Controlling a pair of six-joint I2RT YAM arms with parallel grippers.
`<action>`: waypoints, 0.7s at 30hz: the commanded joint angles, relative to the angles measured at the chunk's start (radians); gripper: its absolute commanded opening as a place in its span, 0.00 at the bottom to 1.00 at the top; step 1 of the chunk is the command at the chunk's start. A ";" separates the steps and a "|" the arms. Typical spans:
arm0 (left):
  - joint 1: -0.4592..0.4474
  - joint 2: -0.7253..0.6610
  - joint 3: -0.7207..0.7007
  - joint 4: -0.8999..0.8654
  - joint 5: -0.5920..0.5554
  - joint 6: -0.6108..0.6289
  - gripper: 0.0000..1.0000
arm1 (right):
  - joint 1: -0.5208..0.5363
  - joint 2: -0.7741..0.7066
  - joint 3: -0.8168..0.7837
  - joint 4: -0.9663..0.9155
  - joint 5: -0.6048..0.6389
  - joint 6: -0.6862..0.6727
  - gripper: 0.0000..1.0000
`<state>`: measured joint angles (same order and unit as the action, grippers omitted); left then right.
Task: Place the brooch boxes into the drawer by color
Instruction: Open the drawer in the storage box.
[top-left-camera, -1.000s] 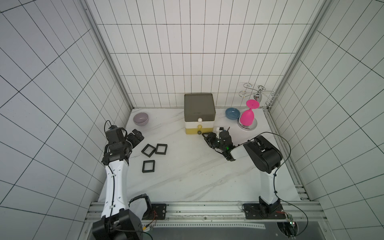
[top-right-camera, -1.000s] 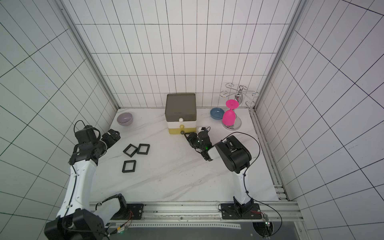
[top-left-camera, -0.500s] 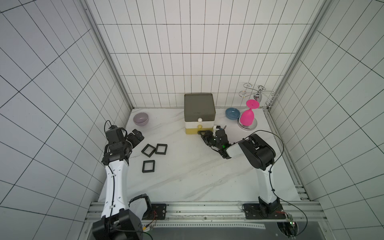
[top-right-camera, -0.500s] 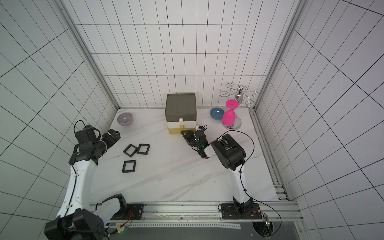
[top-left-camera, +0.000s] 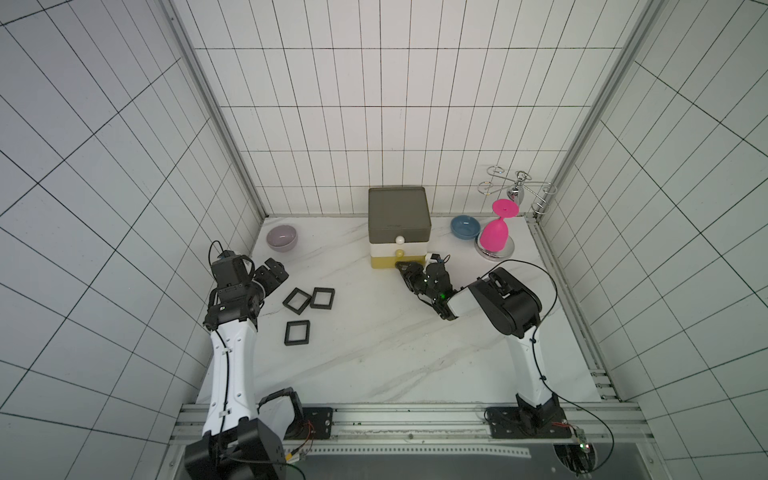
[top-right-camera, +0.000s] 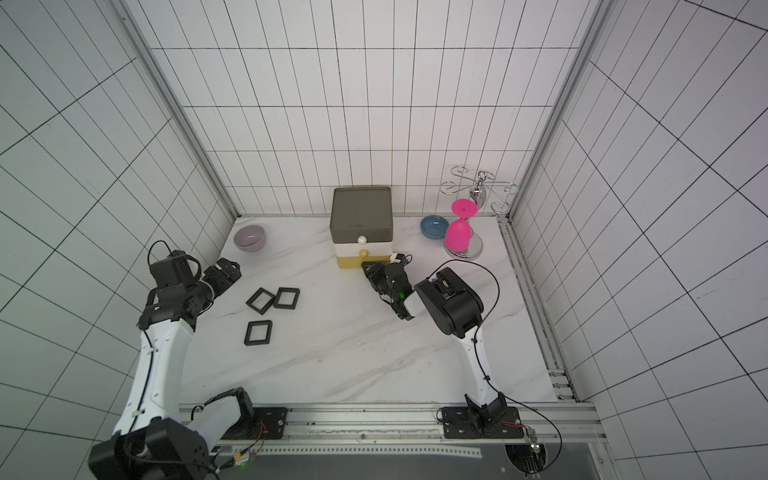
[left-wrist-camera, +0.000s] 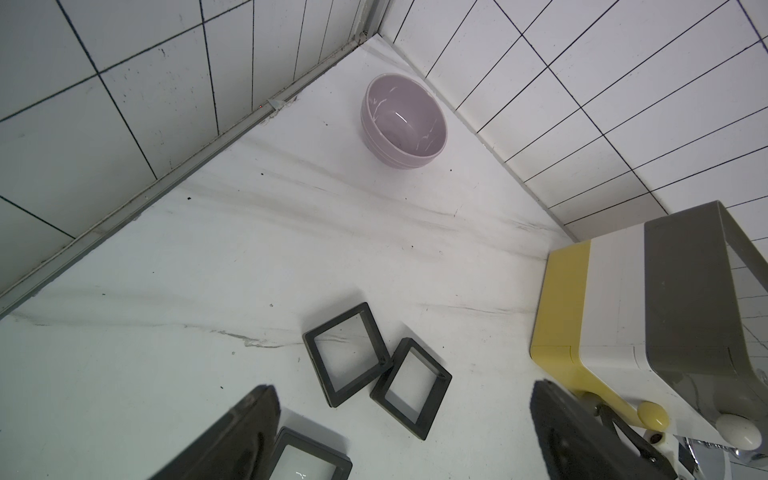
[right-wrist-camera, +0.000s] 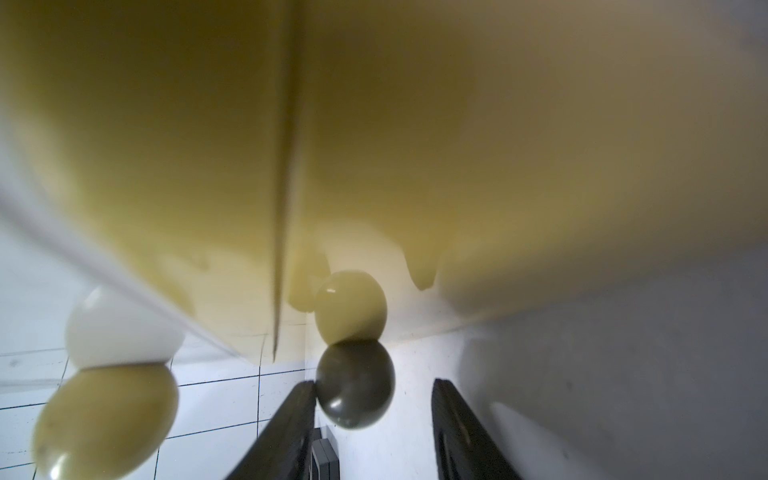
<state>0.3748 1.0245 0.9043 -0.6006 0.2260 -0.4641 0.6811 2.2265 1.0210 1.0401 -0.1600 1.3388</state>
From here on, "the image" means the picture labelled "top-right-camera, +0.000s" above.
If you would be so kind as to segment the black brooch box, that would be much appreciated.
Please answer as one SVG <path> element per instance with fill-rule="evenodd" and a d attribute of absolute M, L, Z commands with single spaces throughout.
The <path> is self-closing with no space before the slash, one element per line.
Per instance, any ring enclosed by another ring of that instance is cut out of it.
<path fill-rule="evenodd" d="M 275 295 L 273 307 L 282 310 L 295 310 L 301 291 L 294 287 L 280 287 Z"/>
<path fill-rule="evenodd" d="M 245 346 L 268 345 L 271 341 L 273 322 L 271 320 L 250 321 L 243 340 Z"/>
<path fill-rule="evenodd" d="M 246 301 L 246 305 L 259 315 L 264 315 L 274 304 L 276 295 L 272 292 L 259 288 Z"/>

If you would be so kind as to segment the olive three-drawer cabinet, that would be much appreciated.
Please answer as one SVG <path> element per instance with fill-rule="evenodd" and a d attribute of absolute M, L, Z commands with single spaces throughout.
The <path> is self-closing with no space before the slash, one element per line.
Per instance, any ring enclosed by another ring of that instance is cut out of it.
<path fill-rule="evenodd" d="M 335 188 L 329 228 L 339 268 L 360 268 L 363 262 L 389 263 L 394 232 L 391 188 Z"/>

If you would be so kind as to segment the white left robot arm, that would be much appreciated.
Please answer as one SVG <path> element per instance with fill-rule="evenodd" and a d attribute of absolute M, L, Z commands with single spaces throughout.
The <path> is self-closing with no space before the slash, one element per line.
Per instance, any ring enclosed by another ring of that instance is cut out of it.
<path fill-rule="evenodd" d="M 181 377 L 200 315 L 241 277 L 221 258 L 202 268 L 182 250 L 149 266 L 156 282 L 138 320 L 136 376 L 111 437 L 92 447 L 88 467 L 97 479 L 204 479 L 216 476 L 213 448 L 228 434 L 248 436 L 258 421 L 241 387 L 206 400 L 188 423 L 180 417 Z"/>

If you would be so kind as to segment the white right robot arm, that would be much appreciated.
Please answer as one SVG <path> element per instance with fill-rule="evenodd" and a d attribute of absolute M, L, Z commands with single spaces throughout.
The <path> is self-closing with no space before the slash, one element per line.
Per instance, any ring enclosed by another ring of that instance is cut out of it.
<path fill-rule="evenodd" d="M 502 421 L 506 397 L 495 390 L 483 369 L 487 359 L 480 329 L 485 306 L 478 293 L 446 261 L 424 280 L 412 285 L 405 271 L 408 260 L 390 263 L 364 261 L 362 271 L 379 299 L 402 320 L 429 315 L 440 332 L 453 337 L 463 356 L 471 386 L 465 394 L 470 425 L 485 431 Z"/>

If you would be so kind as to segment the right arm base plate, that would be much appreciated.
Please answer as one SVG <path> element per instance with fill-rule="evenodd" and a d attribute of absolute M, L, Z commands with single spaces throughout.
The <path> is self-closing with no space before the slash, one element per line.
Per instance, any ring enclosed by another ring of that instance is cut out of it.
<path fill-rule="evenodd" d="M 443 436 L 453 440 L 522 439 L 525 435 L 518 410 L 507 407 L 491 415 L 493 423 L 477 426 L 470 419 L 470 410 L 464 407 L 442 407 L 436 418 L 443 428 Z"/>

